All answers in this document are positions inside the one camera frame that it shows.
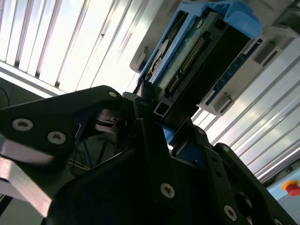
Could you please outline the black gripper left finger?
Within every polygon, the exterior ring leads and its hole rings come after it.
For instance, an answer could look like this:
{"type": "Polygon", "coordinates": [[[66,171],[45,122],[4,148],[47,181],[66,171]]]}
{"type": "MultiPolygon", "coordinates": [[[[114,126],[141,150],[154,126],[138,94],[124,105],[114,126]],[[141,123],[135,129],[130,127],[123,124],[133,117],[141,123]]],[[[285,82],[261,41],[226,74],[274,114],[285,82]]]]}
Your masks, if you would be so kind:
{"type": "Polygon", "coordinates": [[[119,154],[133,150],[145,164],[154,202],[177,206],[178,183],[162,127],[152,113],[149,82],[133,93],[99,86],[2,109],[1,191],[35,207],[50,207],[70,181],[77,145],[102,133],[117,136],[119,154]]]}

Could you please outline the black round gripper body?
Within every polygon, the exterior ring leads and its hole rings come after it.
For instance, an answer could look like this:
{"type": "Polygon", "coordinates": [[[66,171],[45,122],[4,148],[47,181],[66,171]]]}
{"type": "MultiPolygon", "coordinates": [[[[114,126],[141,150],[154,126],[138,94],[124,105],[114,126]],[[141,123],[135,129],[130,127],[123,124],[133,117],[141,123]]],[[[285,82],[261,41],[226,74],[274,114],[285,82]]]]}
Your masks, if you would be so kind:
{"type": "Polygon", "coordinates": [[[172,160],[182,202],[154,202],[146,167],[130,150],[66,184],[55,196],[48,225],[223,225],[225,214],[196,166],[172,160]]]}

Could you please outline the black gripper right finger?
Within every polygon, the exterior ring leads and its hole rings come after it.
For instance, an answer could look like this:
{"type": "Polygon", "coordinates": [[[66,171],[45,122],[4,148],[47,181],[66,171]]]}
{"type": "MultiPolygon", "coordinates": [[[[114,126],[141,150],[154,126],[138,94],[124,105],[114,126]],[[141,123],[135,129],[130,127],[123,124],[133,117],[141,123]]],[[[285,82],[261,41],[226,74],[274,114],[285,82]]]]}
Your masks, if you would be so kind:
{"type": "Polygon", "coordinates": [[[264,185],[226,144],[211,145],[187,118],[173,138],[173,155],[198,169],[192,198],[204,225],[294,225],[264,185]]]}

